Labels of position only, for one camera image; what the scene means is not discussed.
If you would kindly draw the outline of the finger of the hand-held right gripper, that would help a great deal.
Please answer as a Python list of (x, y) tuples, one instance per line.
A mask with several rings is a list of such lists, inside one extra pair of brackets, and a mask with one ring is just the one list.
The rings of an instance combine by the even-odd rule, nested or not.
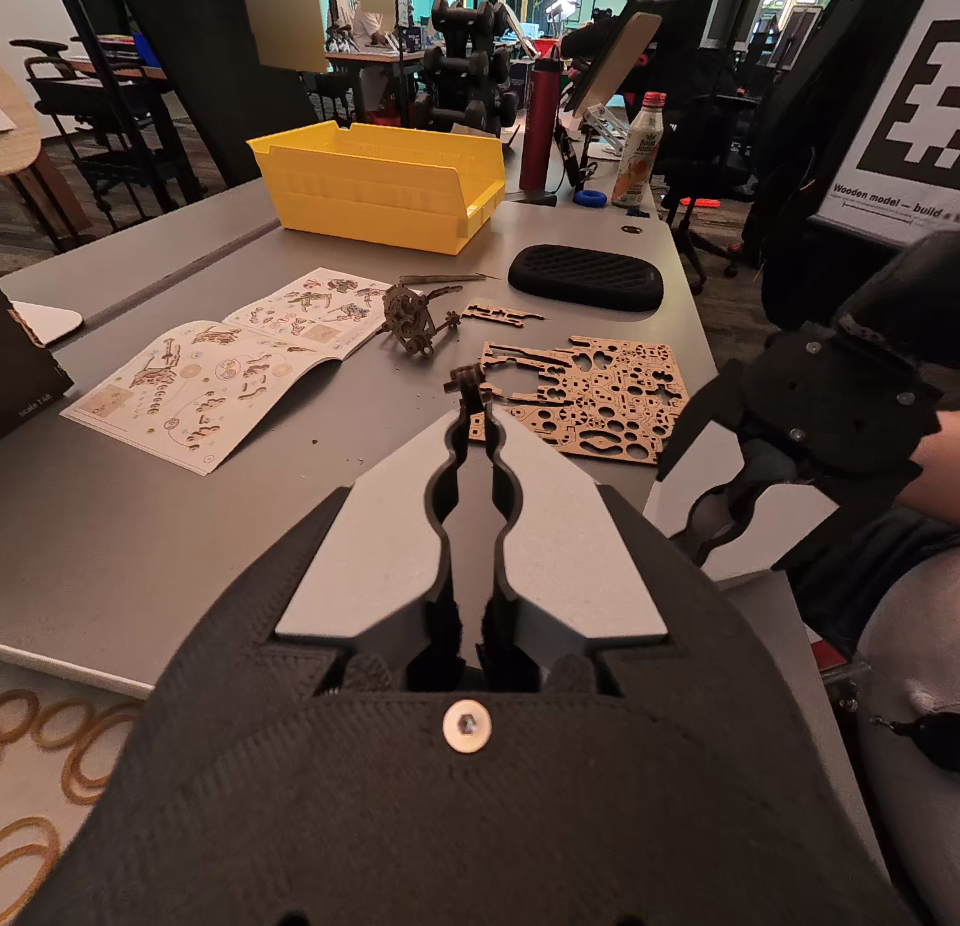
[(771, 485), (745, 529), (708, 553), (702, 572), (719, 583), (770, 570), (838, 509), (813, 485)]
[(713, 500), (715, 489), (723, 491), (745, 470), (738, 436), (709, 420), (678, 459), (668, 460), (666, 453), (661, 455), (643, 514), (687, 559), (703, 565), (712, 549), (745, 530), (754, 505), (766, 488), (789, 486), (785, 482), (750, 481), (745, 497), (753, 501), (753, 506), (741, 519), (734, 518), (720, 493), (719, 504), (709, 503), (704, 510), (705, 525), (691, 524), (697, 505), (702, 500)]

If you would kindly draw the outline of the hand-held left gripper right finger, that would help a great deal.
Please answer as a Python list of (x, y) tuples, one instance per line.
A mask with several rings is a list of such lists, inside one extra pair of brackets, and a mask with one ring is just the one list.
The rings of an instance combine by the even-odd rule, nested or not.
[(663, 644), (666, 621), (601, 494), (583, 469), (504, 408), (486, 411), (496, 503), (496, 590), (510, 638), (539, 668), (568, 655)]

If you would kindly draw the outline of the small dark wooden model part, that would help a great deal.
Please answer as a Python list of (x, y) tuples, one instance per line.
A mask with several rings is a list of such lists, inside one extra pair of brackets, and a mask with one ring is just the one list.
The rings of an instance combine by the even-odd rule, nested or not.
[(486, 372), (480, 362), (457, 367), (450, 372), (450, 381), (443, 389), (460, 397), (459, 411), (445, 434), (445, 442), (462, 463), (469, 452), (474, 416), (482, 417), (484, 448), (493, 457), (500, 445), (502, 429), (494, 416), (492, 392), (485, 388)]

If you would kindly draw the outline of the dark wooden gear model assembly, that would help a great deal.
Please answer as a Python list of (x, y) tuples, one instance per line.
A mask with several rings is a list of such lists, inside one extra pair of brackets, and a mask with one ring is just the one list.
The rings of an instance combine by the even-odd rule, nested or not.
[(426, 293), (418, 291), (415, 285), (432, 285), (427, 277), (419, 282), (400, 282), (391, 286), (383, 296), (384, 322), (375, 335), (389, 333), (410, 355), (419, 355), (430, 359), (434, 355), (434, 339), (444, 330), (456, 330), (461, 315), (454, 310), (447, 312), (445, 319), (437, 326), (429, 310), (429, 303), (441, 296), (462, 291), (462, 284), (448, 283), (430, 289)]

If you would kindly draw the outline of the person's black shirt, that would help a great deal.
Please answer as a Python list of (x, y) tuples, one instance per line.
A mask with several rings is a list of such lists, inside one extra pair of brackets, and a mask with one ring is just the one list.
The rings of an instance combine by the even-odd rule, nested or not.
[(959, 546), (959, 529), (894, 507), (786, 571), (804, 624), (851, 657), (880, 601), (912, 568)]

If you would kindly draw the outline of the black mesh wrist rest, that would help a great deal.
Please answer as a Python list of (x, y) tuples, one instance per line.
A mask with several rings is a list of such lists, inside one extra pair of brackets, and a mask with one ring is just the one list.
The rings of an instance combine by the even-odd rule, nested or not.
[(654, 312), (665, 292), (662, 274), (646, 260), (558, 244), (521, 250), (508, 282), (527, 295), (620, 312)]

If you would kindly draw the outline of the white sign with black tag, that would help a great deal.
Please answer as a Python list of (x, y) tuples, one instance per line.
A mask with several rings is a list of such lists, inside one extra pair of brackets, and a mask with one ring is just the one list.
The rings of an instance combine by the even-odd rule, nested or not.
[(891, 248), (958, 231), (959, 0), (920, 4), (814, 219)]

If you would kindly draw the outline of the person's white pants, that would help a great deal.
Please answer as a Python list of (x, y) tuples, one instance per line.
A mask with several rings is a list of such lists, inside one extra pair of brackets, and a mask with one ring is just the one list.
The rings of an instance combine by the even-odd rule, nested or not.
[[(858, 643), (869, 668), (858, 727), (894, 850), (938, 924), (959, 922), (959, 559), (940, 553), (883, 596)], [(947, 765), (893, 726), (947, 724)]]

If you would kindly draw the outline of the white folding stand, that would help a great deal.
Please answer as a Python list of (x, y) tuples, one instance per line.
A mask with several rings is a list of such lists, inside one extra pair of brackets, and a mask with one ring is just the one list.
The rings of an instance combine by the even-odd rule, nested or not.
[(594, 104), (581, 117), (582, 152), (588, 159), (619, 161), (629, 134), (629, 123), (607, 106)]

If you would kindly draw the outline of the brown rubber band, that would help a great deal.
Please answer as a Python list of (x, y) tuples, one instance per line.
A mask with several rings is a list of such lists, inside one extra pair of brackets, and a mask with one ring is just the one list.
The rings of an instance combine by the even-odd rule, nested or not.
[[(65, 732), (49, 733), (47, 728), (51, 723), (57, 717), (67, 713), (78, 715), (73, 726)], [(87, 734), (94, 717), (94, 706), (88, 700), (78, 698), (58, 700), (40, 709), (30, 727), (30, 738), (42, 751), (66, 750), (74, 747)]]
[(33, 727), (40, 714), (40, 700), (31, 690), (13, 689), (1, 692), (1, 709), (10, 704), (22, 704), (23, 715), (10, 726), (1, 728), (1, 746), (12, 745), (24, 737)]
[(66, 755), (60, 774), (60, 788), (66, 800), (78, 807), (91, 807), (107, 788), (114, 771), (111, 765), (97, 776), (85, 772), (85, 760), (105, 735), (121, 727), (130, 727), (138, 719), (142, 700), (127, 700), (95, 713), (90, 724), (81, 728), (78, 739)]
[(4, 845), (15, 834), (29, 829), (39, 832), (39, 841), (24, 842), (15, 848), (2, 852), (1, 870), (3, 871), (7, 866), (25, 858), (37, 858), (40, 860), (40, 865), (30, 883), (20, 891), (15, 899), (6, 905), (6, 908), (2, 908), (1, 924), (9, 924), (14, 921), (28, 902), (37, 894), (62, 854), (61, 839), (56, 826), (49, 818), (41, 815), (23, 816), (6, 824), (1, 829), (1, 844)]

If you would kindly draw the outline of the dark brown box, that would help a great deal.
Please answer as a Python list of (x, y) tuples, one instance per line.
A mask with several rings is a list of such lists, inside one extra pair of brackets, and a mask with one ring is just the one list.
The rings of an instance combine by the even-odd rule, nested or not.
[(20, 427), (73, 386), (73, 380), (1, 294), (1, 437)]

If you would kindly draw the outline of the white cardboard piece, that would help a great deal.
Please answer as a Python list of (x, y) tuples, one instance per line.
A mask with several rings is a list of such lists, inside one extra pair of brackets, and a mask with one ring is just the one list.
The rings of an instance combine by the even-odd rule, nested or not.
[(78, 331), (85, 323), (75, 310), (12, 301), (11, 314), (23, 326), (30, 341), (40, 348), (49, 347)]

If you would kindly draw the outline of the tan flat panel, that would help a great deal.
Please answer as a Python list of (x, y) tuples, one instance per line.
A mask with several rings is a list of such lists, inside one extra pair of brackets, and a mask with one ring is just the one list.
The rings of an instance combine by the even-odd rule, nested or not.
[(564, 111), (582, 118), (595, 105), (606, 105), (646, 50), (662, 24), (656, 14), (635, 12), (618, 18), (599, 54), (579, 73), (564, 104)]

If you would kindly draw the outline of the black dumbbell rack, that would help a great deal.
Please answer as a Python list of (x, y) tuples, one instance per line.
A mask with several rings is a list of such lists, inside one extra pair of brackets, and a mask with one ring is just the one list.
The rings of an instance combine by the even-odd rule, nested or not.
[(451, 132), (463, 127), (499, 137), (502, 128), (514, 124), (519, 107), (509, 89), (510, 51), (495, 45), (514, 14), (500, 0), (474, 9), (434, 0), (430, 18), (443, 44), (424, 51), (426, 90), (414, 101), (414, 128)]

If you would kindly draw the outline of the background desk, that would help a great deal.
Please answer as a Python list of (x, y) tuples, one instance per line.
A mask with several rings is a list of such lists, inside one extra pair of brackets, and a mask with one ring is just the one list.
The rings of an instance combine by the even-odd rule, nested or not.
[(367, 68), (380, 68), (395, 82), (399, 94), (398, 116), (402, 128), (410, 128), (410, 101), (416, 96), (415, 91), (406, 89), (408, 78), (414, 73), (423, 70), (423, 60), (426, 52), (423, 49), (413, 52), (398, 52), (374, 50), (367, 52), (332, 52), (326, 55), (326, 60), (333, 71), (347, 75), (353, 96), (356, 122), (366, 124), (367, 104), (362, 89), (361, 73)]

